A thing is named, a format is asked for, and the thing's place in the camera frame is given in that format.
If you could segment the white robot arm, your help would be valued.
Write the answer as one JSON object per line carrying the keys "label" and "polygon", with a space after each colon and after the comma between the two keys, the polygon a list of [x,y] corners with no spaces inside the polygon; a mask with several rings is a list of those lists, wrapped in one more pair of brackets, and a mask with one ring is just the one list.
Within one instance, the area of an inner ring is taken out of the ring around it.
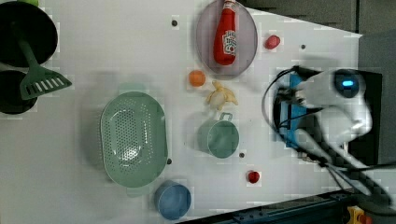
{"label": "white robot arm", "polygon": [[314,111],[302,117],[294,131],[298,146],[358,190],[364,201],[393,204],[384,187],[363,172],[366,166],[341,148],[373,127],[361,74],[354,69],[300,68],[298,75],[302,81],[295,87],[296,100]]}

